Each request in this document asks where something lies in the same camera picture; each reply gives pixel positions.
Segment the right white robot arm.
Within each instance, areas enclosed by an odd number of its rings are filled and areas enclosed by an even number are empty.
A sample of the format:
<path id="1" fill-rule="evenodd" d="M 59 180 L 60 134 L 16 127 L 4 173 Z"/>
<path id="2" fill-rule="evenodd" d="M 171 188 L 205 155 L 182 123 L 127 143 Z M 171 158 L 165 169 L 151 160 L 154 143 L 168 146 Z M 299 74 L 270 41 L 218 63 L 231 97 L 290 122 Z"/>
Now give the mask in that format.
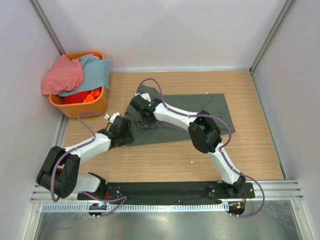
<path id="1" fill-rule="evenodd" d="M 246 178 L 226 152 L 221 130 L 215 122 L 217 117 L 204 110 L 200 113 L 190 112 L 166 104 L 160 99 L 150 100 L 147 93 L 137 93 L 130 105 L 146 120 L 162 121 L 186 130 L 194 148 L 207 154 L 218 168 L 226 194 L 237 198 L 243 193 Z"/>

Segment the dark grey t shirt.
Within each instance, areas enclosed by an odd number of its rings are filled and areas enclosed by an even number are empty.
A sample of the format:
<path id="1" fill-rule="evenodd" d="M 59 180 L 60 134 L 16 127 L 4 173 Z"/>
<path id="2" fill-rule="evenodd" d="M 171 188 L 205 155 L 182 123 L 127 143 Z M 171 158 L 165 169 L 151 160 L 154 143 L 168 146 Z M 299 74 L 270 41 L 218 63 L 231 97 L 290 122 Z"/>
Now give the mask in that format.
<path id="1" fill-rule="evenodd" d="M 170 109 L 183 115 L 168 111 L 160 104 L 152 113 L 157 119 L 151 120 L 143 118 L 131 105 L 127 107 L 125 117 L 131 121 L 130 130 L 133 135 L 133 142 L 129 143 L 129 146 L 190 140 L 189 123 L 195 120 L 193 115 L 201 114 L 202 111 L 218 118 L 214 122 L 222 135 L 236 132 L 225 95 L 222 93 L 165 95 L 164 100 Z"/>

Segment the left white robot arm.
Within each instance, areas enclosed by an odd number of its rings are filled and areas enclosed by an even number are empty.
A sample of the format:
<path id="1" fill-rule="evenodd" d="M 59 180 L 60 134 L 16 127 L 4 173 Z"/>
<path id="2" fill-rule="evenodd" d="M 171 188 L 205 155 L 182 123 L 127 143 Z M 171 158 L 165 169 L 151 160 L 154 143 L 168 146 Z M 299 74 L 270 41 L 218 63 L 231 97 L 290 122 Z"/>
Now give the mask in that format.
<path id="1" fill-rule="evenodd" d="M 36 177 L 36 183 L 50 191 L 51 199 L 57 202 L 73 193 L 79 199 L 105 200 L 108 197 L 106 180 L 95 174 L 79 174 L 79 168 L 93 157 L 133 142 L 131 121 L 119 115 L 106 115 L 109 123 L 106 128 L 93 133 L 93 136 L 76 145 L 62 148 L 52 147 Z"/>

